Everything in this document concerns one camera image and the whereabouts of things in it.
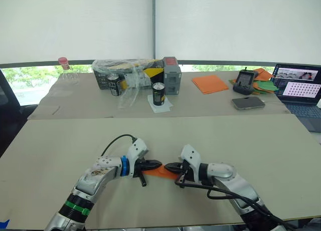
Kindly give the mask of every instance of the can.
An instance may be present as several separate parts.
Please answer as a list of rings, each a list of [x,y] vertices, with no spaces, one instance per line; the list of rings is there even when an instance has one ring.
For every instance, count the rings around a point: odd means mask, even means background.
[[[152,102],[155,106],[161,106],[165,101],[165,85],[161,82],[156,82],[152,86]]]
[[[108,86],[113,96],[119,96],[121,94],[120,78],[116,73],[111,73],[107,76]]]

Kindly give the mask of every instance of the gray device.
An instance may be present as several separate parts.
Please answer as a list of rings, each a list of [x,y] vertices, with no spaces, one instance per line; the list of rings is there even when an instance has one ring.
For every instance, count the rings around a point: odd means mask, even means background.
[[[321,132],[321,67],[277,64],[271,80],[287,109],[310,132]]]
[[[244,97],[232,99],[232,104],[238,110],[264,107],[265,103],[258,97]]]
[[[164,57],[165,95],[178,95],[181,84],[181,68],[175,57]]]

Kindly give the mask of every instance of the laptop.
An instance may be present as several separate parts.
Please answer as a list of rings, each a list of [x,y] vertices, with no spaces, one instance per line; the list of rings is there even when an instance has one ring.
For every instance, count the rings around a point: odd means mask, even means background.
[[[321,67],[277,64],[273,75],[280,101],[308,131],[321,132]]]

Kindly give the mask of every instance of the window blind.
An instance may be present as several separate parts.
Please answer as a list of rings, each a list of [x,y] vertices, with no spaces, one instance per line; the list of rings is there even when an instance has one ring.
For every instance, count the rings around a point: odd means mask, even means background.
[[[156,57],[321,65],[321,0],[156,0]]]
[[[151,0],[0,0],[0,64],[152,58]]]

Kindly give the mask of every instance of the smartphone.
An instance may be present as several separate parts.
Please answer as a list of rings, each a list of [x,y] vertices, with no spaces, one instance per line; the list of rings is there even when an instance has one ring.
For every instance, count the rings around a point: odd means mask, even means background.
[[[264,107],[265,103],[258,97],[244,97],[232,99],[234,107],[238,110]]]

